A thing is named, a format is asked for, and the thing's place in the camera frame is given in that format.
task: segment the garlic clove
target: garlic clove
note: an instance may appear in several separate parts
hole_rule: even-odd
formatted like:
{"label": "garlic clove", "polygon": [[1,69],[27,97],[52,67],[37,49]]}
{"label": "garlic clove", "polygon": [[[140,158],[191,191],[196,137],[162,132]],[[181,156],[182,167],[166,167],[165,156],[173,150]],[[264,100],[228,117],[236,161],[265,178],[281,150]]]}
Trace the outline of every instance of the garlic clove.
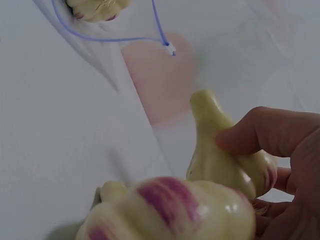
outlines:
{"label": "garlic clove", "polygon": [[119,181],[107,181],[100,190],[102,202],[116,202],[127,194],[127,187]]}
{"label": "garlic clove", "polygon": [[66,0],[65,2],[69,7],[74,7],[76,5],[84,3],[85,1],[87,0]]}
{"label": "garlic clove", "polygon": [[72,7],[73,15],[83,16],[83,20],[89,20],[95,17],[103,8],[101,0],[87,0]]}
{"label": "garlic clove", "polygon": [[194,93],[190,105],[197,138],[186,179],[213,181],[239,189],[249,200],[268,192],[277,178],[277,159],[264,151],[231,156],[215,144],[215,135],[234,123],[223,112],[211,90]]}
{"label": "garlic clove", "polygon": [[111,6],[105,6],[101,10],[102,19],[104,21],[111,21],[116,18],[116,16],[121,12],[122,8],[119,7],[119,5],[111,5]]}

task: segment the garlic bulb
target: garlic bulb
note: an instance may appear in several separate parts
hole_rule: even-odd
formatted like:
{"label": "garlic bulb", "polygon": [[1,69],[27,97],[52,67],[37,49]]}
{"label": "garlic bulb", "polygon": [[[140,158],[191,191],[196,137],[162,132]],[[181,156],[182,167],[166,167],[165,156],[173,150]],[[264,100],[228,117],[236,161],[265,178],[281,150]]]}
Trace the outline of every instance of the garlic bulb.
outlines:
{"label": "garlic bulb", "polygon": [[121,183],[104,186],[102,203],[91,210],[76,240],[253,239],[254,210],[232,188],[174,177],[147,179],[126,191]]}
{"label": "garlic bulb", "polygon": [[75,18],[87,22],[111,21],[131,0],[66,0]]}
{"label": "garlic bulb", "polygon": [[197,137],[186,179],[213,181],[239,189],[249,200],[267,193],[277,179],[277,159],[263,150],[247,156],[231,156],[215,144],[217,132],[234,123],[211,90],[194,93],[190,104]]}

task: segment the garlic in bag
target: garlic in bag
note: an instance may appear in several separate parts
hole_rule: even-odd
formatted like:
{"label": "garlic in bag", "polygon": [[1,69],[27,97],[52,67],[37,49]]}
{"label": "garlic in bag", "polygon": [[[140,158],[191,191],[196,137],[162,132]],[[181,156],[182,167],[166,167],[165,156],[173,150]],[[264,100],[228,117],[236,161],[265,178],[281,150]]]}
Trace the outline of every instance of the garlic in bag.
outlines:
{"label": "garlic in bag", "polygon": [[111,21],[131,0],[65,0],[77,19],[87,22]]}
{"label": "garlic in bag", "polygon": [[255,213],[238,190],[156,177],[125,189],[107,182],[75,240],[250,240]]}
{"label": "garlic in bag", "polygon": [[267,193],[277,179],[277,158],[261,150],[247,156],[231,156],[215,144],[218,131],[234,125],[211,90],[195,92],[190,99],[196,124],[196,146],[186,179],[213,181],[239,189],[249,200]]}

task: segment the white surface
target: white surface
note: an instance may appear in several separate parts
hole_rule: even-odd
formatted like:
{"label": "white surface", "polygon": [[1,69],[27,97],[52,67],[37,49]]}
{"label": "white surface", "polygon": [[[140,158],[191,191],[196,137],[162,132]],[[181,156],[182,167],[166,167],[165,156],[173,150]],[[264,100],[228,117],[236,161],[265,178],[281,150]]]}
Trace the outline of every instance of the white surface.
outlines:
{"label": "white surface", "polygon": [[103,76],[32,1],[1,3],[0,39],[1,240],[72,239],[51,231],[105,181],[171,174],[116,45],[93,47]]}

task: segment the clear plastic bag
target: clear plastic bag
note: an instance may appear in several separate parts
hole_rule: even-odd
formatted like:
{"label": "clear plastic bag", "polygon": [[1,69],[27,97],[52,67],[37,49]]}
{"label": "clear plastic bag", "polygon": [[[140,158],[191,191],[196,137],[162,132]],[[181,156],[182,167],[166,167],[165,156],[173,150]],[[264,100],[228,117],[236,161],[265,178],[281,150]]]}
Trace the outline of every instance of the clear plastic bag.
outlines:
{"label": "clear plastic bag", "polygon": [[[162,26],[158,17],[155,0],[133,0],[127,7],[122,9],[110,19],[91,21],[91,19],[83,20],[85,14],[74,10],[76,6],[70,7],[67,0],[33,0],[39,7],[41,4],[51,1],[54,14],[59,23],[70,34],[81,38],[85,41],[100,43],[120,43],[139,40],[149,40],[162,44],[165,49],[175,55],[174,46],[167,40],[162,30]],[[114,5],[117,0],[92,0],[90,4]],[[48,12],[39,9],[49,18]]]}
{"label": "clear plastic bag", "polygon": [[244,0],[266,27],[283,55],[296,54],[295,36],[298,28],[320,19],[318,0]]}

